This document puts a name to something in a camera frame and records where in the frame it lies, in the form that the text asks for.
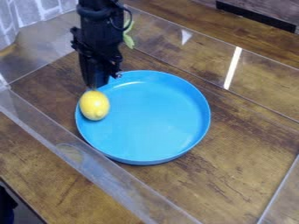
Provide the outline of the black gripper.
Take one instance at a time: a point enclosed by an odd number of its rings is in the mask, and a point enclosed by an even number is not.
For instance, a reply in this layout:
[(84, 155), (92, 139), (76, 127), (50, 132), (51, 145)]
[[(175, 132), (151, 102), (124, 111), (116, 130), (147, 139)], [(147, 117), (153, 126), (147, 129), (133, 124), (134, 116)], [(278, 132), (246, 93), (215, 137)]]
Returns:
[[(119, 0), (79, 0), (76, 12), (80, 27), (70, 29), (72, 48), (80, 53), (82, 77), (88, 88), (100, 88), (110, 78), (118, 78), (123, 56), (119, 45), (124, 25), (124, 13), (130, 12)], [(98, 60), (107, 60), (104, 68)]]

